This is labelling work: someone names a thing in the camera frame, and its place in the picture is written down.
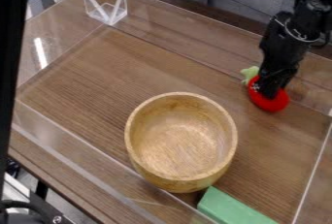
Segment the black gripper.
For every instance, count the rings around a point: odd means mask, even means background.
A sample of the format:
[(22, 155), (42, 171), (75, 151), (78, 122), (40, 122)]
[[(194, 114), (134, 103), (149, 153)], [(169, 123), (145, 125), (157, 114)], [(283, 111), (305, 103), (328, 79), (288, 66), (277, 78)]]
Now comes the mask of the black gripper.
[(264, 51), (264, 62), (256, 84), (258, 85), (258, 92), (269, 100), (276, 98), (279, 90), (284, 89), (293, 79), (303, 59), (301, 54), (281, 49)]

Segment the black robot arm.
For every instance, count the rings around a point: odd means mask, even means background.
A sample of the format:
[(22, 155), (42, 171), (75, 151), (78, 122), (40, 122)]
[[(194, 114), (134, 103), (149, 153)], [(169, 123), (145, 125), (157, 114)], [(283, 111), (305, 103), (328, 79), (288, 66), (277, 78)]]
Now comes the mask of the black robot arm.
[(299, 71), (311, 48), (324, 48), (332, 34), (332, 0), (295, 0), (293, 11), (280, 11), (269, 20), (260, 43), (264, 52), (258, 92), (275, 99)]

